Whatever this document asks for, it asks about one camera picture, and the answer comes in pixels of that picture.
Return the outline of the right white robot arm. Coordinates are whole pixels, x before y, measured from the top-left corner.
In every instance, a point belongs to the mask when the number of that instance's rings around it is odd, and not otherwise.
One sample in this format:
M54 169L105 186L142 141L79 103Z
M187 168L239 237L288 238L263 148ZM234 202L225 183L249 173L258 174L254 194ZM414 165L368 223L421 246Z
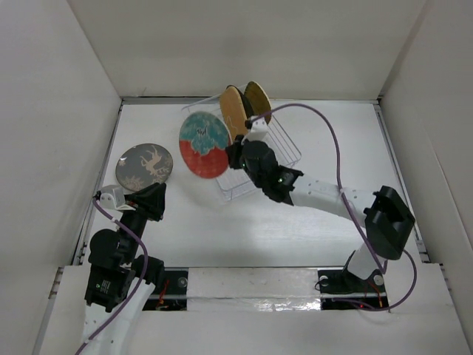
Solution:
M390 260L399 260L415 218L398 192L382 186L375 192L326 183L278 163L263 141L234 142L225 150L232 169L241 169L256 188L276 203L308 207L353 222L363 240L345 263L341 281L357 291Z

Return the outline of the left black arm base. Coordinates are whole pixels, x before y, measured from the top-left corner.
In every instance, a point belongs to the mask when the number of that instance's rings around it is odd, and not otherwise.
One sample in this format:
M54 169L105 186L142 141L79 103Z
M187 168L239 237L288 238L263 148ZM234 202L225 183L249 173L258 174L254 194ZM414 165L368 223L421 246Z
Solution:
M167 268L160 286L143 306L144 311L186 311L188 269Z

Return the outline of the yellow woven bamboo plate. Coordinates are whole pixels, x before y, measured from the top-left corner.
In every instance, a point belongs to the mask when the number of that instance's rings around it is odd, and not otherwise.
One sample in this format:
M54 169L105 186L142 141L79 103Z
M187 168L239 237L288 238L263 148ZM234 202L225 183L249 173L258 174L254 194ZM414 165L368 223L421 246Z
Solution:
M272 110L270 105L270 100L263 90L263 88L255 81L249 81L245 91L244 96L247 99L247 102L251 107L251 115L261 115L263 113L268 113ZM271 114L265 116L265 122L270 123Z

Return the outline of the square woven bamboo tray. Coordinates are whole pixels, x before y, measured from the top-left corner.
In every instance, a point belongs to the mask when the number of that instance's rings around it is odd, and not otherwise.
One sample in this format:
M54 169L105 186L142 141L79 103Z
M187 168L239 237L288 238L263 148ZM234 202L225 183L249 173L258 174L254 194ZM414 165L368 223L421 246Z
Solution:
M242 93L234 86L229 86L220 96L220 109L225 125L230 133L231 141L238 135L246 135L247 115Z

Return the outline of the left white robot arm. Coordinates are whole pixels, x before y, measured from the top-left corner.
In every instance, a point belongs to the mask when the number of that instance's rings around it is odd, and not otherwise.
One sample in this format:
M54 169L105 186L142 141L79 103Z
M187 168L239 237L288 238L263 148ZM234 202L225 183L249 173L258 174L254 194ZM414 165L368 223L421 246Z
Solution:
M146 224L163 219L166 184L127 194L108 185L93 206L116 227L89 241L85 319L77 354L125 354L148 298L164 286L164 262L149 256L142 240Z

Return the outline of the red and teal plate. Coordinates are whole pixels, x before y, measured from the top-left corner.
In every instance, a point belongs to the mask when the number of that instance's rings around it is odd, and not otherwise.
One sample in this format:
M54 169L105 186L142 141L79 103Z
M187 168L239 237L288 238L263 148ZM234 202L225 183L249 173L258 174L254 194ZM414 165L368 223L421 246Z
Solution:
M204 179L218 178L228 169L230 145L226 125L210 112L191 113L179 132L180 154L188 169Z

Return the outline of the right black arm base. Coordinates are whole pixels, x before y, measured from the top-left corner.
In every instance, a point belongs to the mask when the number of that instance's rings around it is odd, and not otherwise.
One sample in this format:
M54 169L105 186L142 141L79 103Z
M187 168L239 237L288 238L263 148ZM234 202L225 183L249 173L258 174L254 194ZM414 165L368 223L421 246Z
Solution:
M323 311L375 310L389 306L384 278L378 270L366 280L340 268L318 270L317 274L314 288L320 292Z

